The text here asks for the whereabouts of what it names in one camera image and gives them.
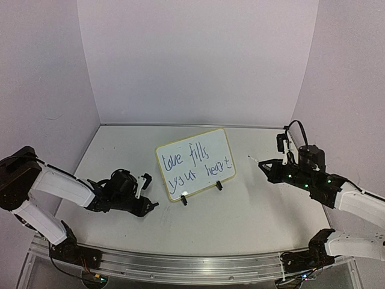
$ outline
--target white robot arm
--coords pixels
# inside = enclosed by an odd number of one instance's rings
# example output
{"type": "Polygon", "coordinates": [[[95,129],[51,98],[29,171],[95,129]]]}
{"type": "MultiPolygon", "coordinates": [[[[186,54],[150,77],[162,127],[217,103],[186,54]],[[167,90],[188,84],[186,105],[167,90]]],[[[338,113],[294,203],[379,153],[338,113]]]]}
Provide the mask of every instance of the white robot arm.
{"type": "MultiPolygon", "coordinates": [[[[355,214],[385,229],[385,198],[366,191],[343,176],[325,172],[325,153],[308,145],[303,126],[300,128],[305,145],[298,149],[298,163],[289,149],[288,129],[277,136],[278,151],[284,159],[259,162],[259,167],[273,184],[285,182],[310,193],[310,197],[329,208],[355,214]]],[[[362,238],[334,229],[319,231],[309,242],[309,249],[285,252],[281,261],[287,273],[315,270],[334,263],[340,255],[359,256],[385,261],[385,236],[362,238]]]]}
{"type": "Polygon", "coordinates": [[[0,207],[45,236],[53,245],[53,258],[79,265],[86,261],[89,268],[96,269],[100,251],[78,246],[71,229],[42,209],[33,192],[43,191],[95,212],[123,210],[143,217],[158,205],[141,196],[151,180],[148,174],[135,178],[120,169],[111,179],[84,181],[44,163],[33,148],[24,147],[0,161],[0,207]],[[81,260],[79,256],[90,258],[81,260]]]}

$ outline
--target whiteboard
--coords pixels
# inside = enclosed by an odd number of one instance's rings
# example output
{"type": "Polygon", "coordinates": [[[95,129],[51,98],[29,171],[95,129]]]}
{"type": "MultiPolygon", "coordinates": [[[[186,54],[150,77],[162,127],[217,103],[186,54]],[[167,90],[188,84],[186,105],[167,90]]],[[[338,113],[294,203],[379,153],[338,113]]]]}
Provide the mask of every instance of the whiteboard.
{"type": "Polygon", "coordinates": [[[213,187],[217,181],[226,181],[236,174],[223,128],[158,146],[155,154],[172,201],[213,187]]]}

